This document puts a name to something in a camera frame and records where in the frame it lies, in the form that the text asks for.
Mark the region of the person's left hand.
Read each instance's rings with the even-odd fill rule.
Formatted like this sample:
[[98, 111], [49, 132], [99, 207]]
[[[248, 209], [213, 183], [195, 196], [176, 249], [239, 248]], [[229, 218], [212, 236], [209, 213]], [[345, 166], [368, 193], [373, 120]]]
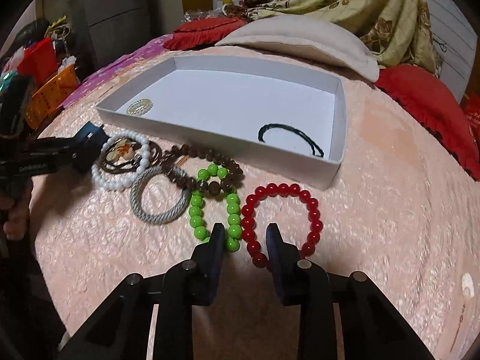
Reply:
[[1, 210], [7, 211], [7, 219], [1, 225], [1, 231], [7, 240], [20, 241], [29, 229], [32, 187], [32, 180], [28, 179], [19, 197], [10, 197], [1, 192]]

